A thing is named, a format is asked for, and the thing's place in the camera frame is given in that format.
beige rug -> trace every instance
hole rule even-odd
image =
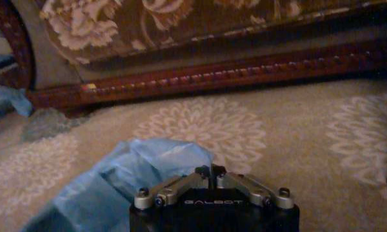
[[[0,121],[0,231],[20,229],[119,141],[152,137],[196,141],[228,170],[288,187],[302,231],[387,231],[387,79],[128,104],[74,126],[48,117],[58,132],[26,139],[49,130],[37,118]]]

sofa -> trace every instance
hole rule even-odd
[[[10,3],[34,57],[36,108],[387,68],[387,0]]]

wooden frame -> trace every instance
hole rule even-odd
[[[176,70],[119,76],[28,93],[36,108],[217,89],[387,67],[387,40],[351,43]]]
[[[9,0],[0,0],[0,29],[12,47],[17,66],[0,73],[0,85],[32,88],[34,56],[21,17]]]

floral upholstery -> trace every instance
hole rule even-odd
[[[386,0],[46,0],[49,39],[73,63],[318,21]]]

blue cloth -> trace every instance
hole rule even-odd
[[[0,86],[0,118],[16,109],[22,116],[29,116],[33,110],[33,105],[24,96],[25,90],[16,90],[5,86]]]
[[[136,191],[153,187],[195,167],[211,166],[213,155],[195,143],[149,139],[120,142],[49,202],[22,232],[123,232]]]

